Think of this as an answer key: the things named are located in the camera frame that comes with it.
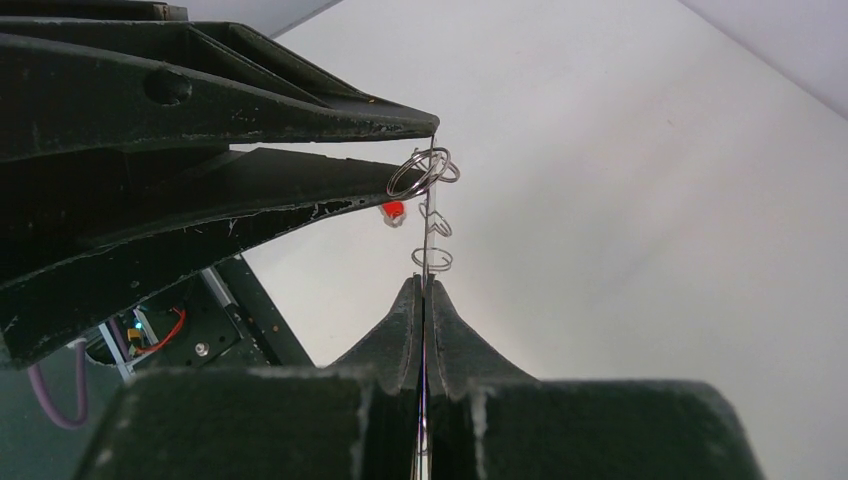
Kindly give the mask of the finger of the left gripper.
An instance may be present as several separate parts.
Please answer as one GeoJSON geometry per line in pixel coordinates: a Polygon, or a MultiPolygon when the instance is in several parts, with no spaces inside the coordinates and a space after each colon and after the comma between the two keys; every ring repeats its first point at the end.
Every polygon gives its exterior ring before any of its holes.
{"type": "Polygon", "coordinates": [[[1,168],[1,365],[24,369],[234,255],[408,196],[418,170],[260,148],[1,168]]]}
{"type": "Polygon", "coordinates": [[[247,25],[150,1],[1,5],[1,158],[433,135],[247,25]]]}

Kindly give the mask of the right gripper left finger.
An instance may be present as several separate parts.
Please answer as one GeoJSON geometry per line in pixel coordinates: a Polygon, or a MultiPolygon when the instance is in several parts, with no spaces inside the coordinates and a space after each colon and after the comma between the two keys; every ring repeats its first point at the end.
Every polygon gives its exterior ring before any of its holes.
{"type": "Polygon", "coordinates": [[[324,367],[161,368],[117,392],[79,479],[407,479],[420,281],[324,367]]]}

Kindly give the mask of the red tagged key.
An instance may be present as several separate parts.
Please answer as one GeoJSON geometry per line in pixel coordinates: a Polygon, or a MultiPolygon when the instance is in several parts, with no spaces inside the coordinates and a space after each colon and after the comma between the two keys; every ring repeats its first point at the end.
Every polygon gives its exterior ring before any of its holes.
{"type": "Polygon", "coordinates": [[[406,219],[406,207],[403,201],[392,201],[382,204],[379,210],[384,223],[391,228],[400,227],[406,219]]]}

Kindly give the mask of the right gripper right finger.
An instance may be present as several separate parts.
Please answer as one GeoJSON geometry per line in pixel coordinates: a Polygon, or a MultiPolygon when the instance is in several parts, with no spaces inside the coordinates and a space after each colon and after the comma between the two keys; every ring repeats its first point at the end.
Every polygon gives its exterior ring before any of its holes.
{"type": "Polygon", "coordinates": [[[539,380],[430,280],[424,303],[438,479],[760,479],[732,405],[691,380],[539,380]]]}

